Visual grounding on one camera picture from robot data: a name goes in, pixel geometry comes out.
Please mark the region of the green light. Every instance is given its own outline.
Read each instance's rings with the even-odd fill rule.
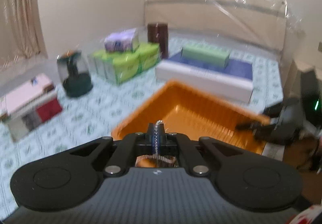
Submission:
[[[319,104],[319,101],[317,101],[317,103],[315,104],[315,110],[317,110],[317,108],[318,108],[318,104]]]

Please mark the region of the curtain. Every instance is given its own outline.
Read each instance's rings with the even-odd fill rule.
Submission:
[[[0,0],[0,70],[40,53],[32,0]]]

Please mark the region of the brown canister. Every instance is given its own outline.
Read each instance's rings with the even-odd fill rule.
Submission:
[[[148,24],[148,42],[159,43],[161,58],[168,58],[168,24],[149,23]]]

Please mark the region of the light blue tablecloth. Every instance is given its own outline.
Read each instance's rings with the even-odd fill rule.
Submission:
[[[186,43],[205,44],[184,38],[169,40],[169,53],[179,52]],[[283,91],[276,61],[256,57],[234,49],[231,58],[252,63],[254,91],[249,104],[238,103],[256,113],[283,99]],[[22,165],[81,145],[111,130],[142,102],[160,89],[163,81],[157,81],[155,69],[115,86],[92,76],[93,90],[80,98],[66,97],[62,87],[56,87],[63,112],[35,131],[14,143],[8,129],[0,125],[0,219],[6,218],[16,207],[10,191],[10,178]]]

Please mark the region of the orange basket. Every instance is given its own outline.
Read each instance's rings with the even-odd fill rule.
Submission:
[[[145,132],[148,123],[158,120],[163,121],[166,132],[183,133],[191,140],[209,136],[258,154],[262,153],[265,142],[255,140],[251,131],[235,131],[235,126],[250,120],[269,123],[269,117],[170,81],[122,121],[112,131],[112,137],[121,140],[129,133]]]

